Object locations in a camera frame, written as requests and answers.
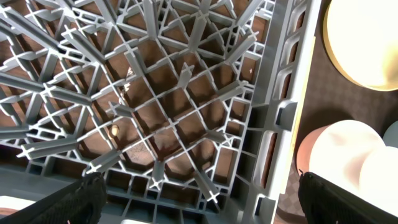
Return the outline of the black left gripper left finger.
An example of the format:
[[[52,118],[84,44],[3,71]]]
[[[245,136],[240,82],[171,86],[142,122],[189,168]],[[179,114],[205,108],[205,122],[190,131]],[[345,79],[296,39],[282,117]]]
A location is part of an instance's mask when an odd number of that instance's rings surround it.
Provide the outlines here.
[[[97,224],[106,198],[103,175],[94,172],[2,218],[1,224]]]

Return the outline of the light blue bowl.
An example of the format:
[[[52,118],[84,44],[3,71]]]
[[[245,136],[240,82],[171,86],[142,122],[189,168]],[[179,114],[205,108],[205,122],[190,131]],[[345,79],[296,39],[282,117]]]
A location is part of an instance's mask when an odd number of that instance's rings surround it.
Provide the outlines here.
[[[382,139],[386,146],[398,148],[398,121],[387,128]]]

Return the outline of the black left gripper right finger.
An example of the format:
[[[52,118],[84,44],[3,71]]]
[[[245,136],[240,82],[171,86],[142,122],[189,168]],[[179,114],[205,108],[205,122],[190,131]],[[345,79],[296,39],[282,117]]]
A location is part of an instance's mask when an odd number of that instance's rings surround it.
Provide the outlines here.
[[[312,172],[302,173],[298,198],[308,223],[397,224],[397,217]]]

